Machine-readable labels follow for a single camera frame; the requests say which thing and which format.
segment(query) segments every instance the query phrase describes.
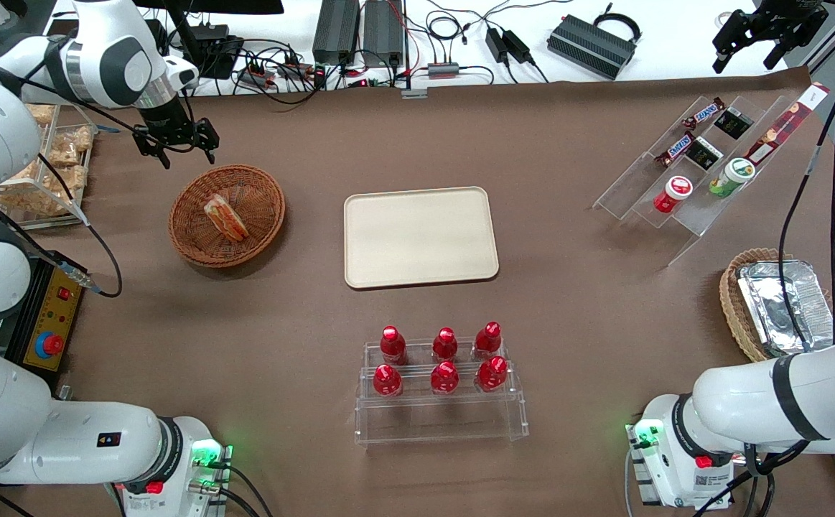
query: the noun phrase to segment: white table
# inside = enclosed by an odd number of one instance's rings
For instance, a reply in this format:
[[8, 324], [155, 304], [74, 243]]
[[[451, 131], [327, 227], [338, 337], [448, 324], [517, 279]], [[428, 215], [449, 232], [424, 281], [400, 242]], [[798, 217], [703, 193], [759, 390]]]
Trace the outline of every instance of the white table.
[[[440, 6], [447, 9], [473, 9], [484, 14], [490, 7], [496, 6], [502, 0], [436, 0]], [[510, 4], [532, 4], [536, 0], [512, 0]], [[307, 62], [312, 59], [312, 40], [314, 39], [315, 26], [318, 22], [321, 0], [284, 0], [286, 13], [278, 16], [247, 16], [247, 14], [210, 14], [205, 19], [210, 19], [215, 24], [227, 24], [230, 27], [230, 34], [243, 38], [267, 38], [286, 42], [293, 46], [296, 52], [302, 53]], [[580, 19], [593, 20], [598, 14], [604, 12], [608, 0], [574, 0], [568, 4], [544, 4], [544, 6], [531, 7], [531, 9], [509, 9], [503, 13], [494, 14], [491, 20], [511, 29], [529, 46], [536, 62], [548, 79], [553, 81], [605, 81], [595, 73], [591, 73], [581, 66], [569, 62], [561, 56], [555, 55], [546, 48], [546, 40], [551, 30], [561, 23], [561, 17], [565, 14], [573, 14]], [[424, 25], [426, 14], [436, 9], [427, 0], [406, 0], [405, 9], [407, 16], [414, 22]], [[627, 14], [640, 25], [643, 36], [638, 42], [637, 50], [633, 59], [622, 69], [618, 75], [618, 81], [638, 81], [655, 79], [686, 79], [686, 78], [708, 78], [716, 75], [712, 65], [716, 60], [716, 50], [712, 39], [719, 30], [717, 19], [719, 14], [735, 9], [742, 9], [746, 12], [755, 10], [752, 0], [615, 0], [612, 7], [613, 12]], [[58, 0], [54, 12], [68, 11], [70, 0]], [[477, 21], [474, 14], [454, 14], [463, 25], [468, 22]], [[159, 13], [159, 19], [167, 22], [167, 29], [173, 30], [174, 24], [164, 15]], [[192, 25], [197, 25], [198, 20], [190, 19]], [[437, 31], [447, 32], [451, 24], [440, 22]], [[630, 30], [620, 22], [607, 21], [599, 27], [608, 32], [617, 34], [624, 39], [630, 39]], [[463, 45], [460, 39], [453, 42], [453, 58], [462, 66], [484, 65], [495, 72], [496, 84], [512, 83], [507, 75], [505, 66], [493, 62], [493, 57], [484, 42], [487, 27], [483, 23], [472, 23], [467, 30], [467, 45]], [[420, 49], [420, 66], [426, 66], [428, 61], [433, 61], [433, 52], [430, 50], [430, 43], [427, 36], [421, 32], [412, 32], [417, 46]], [[411, 52], [411, 64], [416, 58], [414, 41], [409, 40]], [[269, 43], [247, 42], [244, 48], [250, 52], [262, 50], [272, 46]], [[768, 73], [762, 62], [765, 56], [774, 47], [772, 42], [761, 42], [740, 50], [729, 62], [722, 75], [764, 75]], [[440, 60], [442, 55], [437, 44], [437, 54]], [[241, 67], [244, 59], [240, 59], [236, 67]], [[787, 68], [783, 61], [778, 63], [776, 70]], [[519, 65], [512, 61], [513, 75], [516, 80], [522, 83], [542, 82], [541, 76], [531, 65]], [[489, 73], [483, 70], [475, 70], [477, 73], [463, 73], [452, 79], [430, 80], [426, 78], [426, 72], [421, 73], [423, 78], [414, 78], [411, 82], [412, 88], [431, 88], [438, 85], [477, 85], [487, 84], [490, 79]], [[364, 75], [364, 78], [375, 78], [380, 80], [388, 79], [388, 72], [385, 69], [372, 69]], [[279, 82], [281, 91], [286, 86], [281, 80]], [[329, 80], [329, 88], [334, 88], [335, 79]], [[220, 91], [223, 95], [233, 92], [234, 82], [220, 80]], [[251, 94], [252, 92], [238, 89], [241, 93]], [[217, 95], [216, 85], [213, 79], [201, 79], [200, 87], [196, 95]]]

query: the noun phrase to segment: red container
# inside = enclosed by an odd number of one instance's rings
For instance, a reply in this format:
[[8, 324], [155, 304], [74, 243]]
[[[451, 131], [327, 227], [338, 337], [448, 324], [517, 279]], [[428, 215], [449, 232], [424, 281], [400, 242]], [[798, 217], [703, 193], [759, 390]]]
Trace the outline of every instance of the red container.
[[456, 366], [448, 360], [437, 364], [430, 373], [430, 387], [437, 395], [449, 395], [459, 385], [459, 372]]
[[388, 364], [404, 366], [408, 363], [408, 353], [405, 350], [404, 336], [391, 325], [382, 330], [382, 340], [378, 343], [382, 350], [382, 358]]
[[506, 359], [499, 355], [493, 356], [477, 368], [475, 386], [483, 392], [493, 391], [506, 382], [507, 374]]
[[401, 382], [401, 374], [394, 367], [388, 364], [380, 364], [375, 368], [375, 375], [372, 378], [372, 387], [381, 396], [398, 396], [404, 391], [404, 383]]
[[433, 340], [433, 358], [437, 363], [444, 360], [452, 360], [459, 351], [459, 343], [456, 341], [456, 333], [451, 328], [440, 328], [436, 340]]
[[477, 332], [475, 336], [475, 344], [472, 346], [473, 360], [486, 360], [497, 354], [500, 349], [500, 343], [503, 339], [500, 337], [500, 324], [492, 321], [484, 328]]
[[673, 207], [681, 200], [686, 199], [692, 193], [692, 182], [684, 176], [673, 176], [667, 181], [656, 197], [653, 198], [653, 207], [662, 213], [673, 212]]

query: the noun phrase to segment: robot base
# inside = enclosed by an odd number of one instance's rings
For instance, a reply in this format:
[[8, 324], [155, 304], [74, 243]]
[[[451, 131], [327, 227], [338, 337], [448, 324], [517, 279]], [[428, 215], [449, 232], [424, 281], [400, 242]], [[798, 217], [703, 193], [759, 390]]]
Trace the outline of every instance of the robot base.
[[200, 420], [177, 416], [174, 422], [184, 436], [181, 460], [158, 494], [119, 490], [127, 517], [213, 517], [218, 514], [219, 507], [210, 506], [211, 498], [217, 500], [217, 496], [188, 492], [187, 485], [192, 480], [220, 481], [217, 478], [220, 471], [195, 465], [195, 460], [228, 461], [228, 450], [213, 439]]
[[[653, 442], [653, 446], [640, 452], [661, 503], [697, 509], [732, 480], [733, 462], [723, 467], [696, 467], [695, 459], [684, 451], [673, 431], [673, 406], [677, 400], [677, 395], [661, 395], [651, 400], [643, 418], [634, 425], [634, 435]], [[709, 510], [724, 510], [729, 507], [729, 501], [729, 497], [722, 498]]]

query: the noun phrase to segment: clear acrylic stand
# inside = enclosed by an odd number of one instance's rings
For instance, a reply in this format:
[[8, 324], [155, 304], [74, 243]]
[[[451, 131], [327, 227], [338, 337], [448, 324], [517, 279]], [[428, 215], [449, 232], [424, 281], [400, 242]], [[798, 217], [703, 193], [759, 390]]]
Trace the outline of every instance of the clear acrylic stand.
[[[739, 195], [739, 191], [745, 189], [752, 181], [746, 183], [728, 197], [718, 197], [712, 194], [709, 190], [709, 183], [718, 176], [726, 163], [729, 163], [735, 157], [746, 154], [752, 144], [764, 135], [774, 121], [794, 103], [789, 98], [781, 96], [768, 109], [762, 109], [746, 98], [736, 97], [728, 106], [738, 109], [739, 112], [753, 121], [752, 126], [738, 139], [730, 137], [729, 134], [714, 125], [714, 121], [719, 118], [719, 114], [713, 115], [709, 121], [702, 122], [702, 125], [693, 130], [692, 134], [695, 137], [702, 137], [723, 154], [723, 157], [719, 158], [708, 170], [700, 167], [691, 158], [684, 156], [684, 153], [677, 157], [676, 161], [667, 168], [654, 161], [656, 157], [659, 157], [660, 154], [682, 138], [686, 131], [686, 128], [682, 125], [683, 118], [693, 116], [696, 112], [706, 108], [711, 102], [712, 100], [706, 97], [697, 98], [697, 101], [676, 119], [676, 122], [670, 126], [666, 133], [650, 149], [641, 154], [615, 180], [615, 183], [608, 187], [599, 199], [595, 200], [595, 203], [592, 203], [592, 207], [604, 208], [615, 216], [615, 219], [624, 220], [636, 213], [637, 216], [640, 216], [641, 219], [646, 220], [657, 229], [663, 227], [668, 220], [674, 220], [677, 225], [689, 230], [689, 238], [679, 252], [673, 256], [672, 261], [669, 261], [668, 265], [672, 265], [692, 246], [695, 246], [705, 235], [707, 229], [712, 226], [714, 220], [729, 205], [733, 197]], [[757, 168], [755, 177], [762, 174], [766, 164], [771, 162], [776, 153], [778, 153], [777, 149], [771, 156], [765, 158], [761, 167]], [[653, 198], [663, 190], [666, 181], [673, 176], [687, 177], [692, 182], [695, 190], [688, 199], [677, 204], [672, 213], [662, 213], [653, 207]]]
[[474, 376], [479, 361], [472, 360], [474, 337], [457, 337], [459, 352], [453, 363], [459, 371], [459, 387], [446, 396], [434, 395], [430, 373], [437, 363], [432, 357], [433, 340], [408, 341], [408, 364], [396, 366], [404, 390], [400, 396], [378, 395], [372, 386], [375, 367], [383, 363], [378, 343], [366, 343], [360, 369], [355, 407], [355, 442], [374, 444], [452, 442], [457, 439], [509, 438], [529, 435], [526, 400], [509, 360], [505, 344], [499, 353], [508, 364], [506, 382], [490, 393], [477, 390]]

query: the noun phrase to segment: power supply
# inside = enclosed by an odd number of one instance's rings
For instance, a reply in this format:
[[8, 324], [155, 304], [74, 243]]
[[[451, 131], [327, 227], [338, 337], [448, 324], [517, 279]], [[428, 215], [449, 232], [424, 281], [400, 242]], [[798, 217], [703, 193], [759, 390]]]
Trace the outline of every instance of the power supply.
[[567, 14], [548, 38], [548, 49], [614, 81], [637, 46], [587, 21]]
[[322, 0], [312, 44], [315, 61], [328, 65], [350, 62], [358, 32], [358, 0]]
[[365, 65], [393, 68], [404, 63], [404, 27], [399, 21], [401, 0], [367, 0], [363, 14], [363, 61]]

